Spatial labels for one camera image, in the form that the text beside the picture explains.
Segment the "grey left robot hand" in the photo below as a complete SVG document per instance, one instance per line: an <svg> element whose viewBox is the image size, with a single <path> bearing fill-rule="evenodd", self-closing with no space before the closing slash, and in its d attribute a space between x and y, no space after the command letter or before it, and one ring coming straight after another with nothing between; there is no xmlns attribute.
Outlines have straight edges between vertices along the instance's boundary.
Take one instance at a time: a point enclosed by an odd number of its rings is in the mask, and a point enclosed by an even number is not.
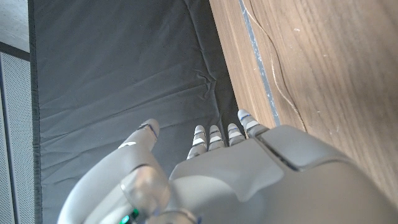
<svg viewBox="0 0 398 224"><path fill-rule="evenodd" d="M59 223L396 223L397 209L346 155L246 110L195 128L187 158L166 175L148 119L74 186Z"/></svg>

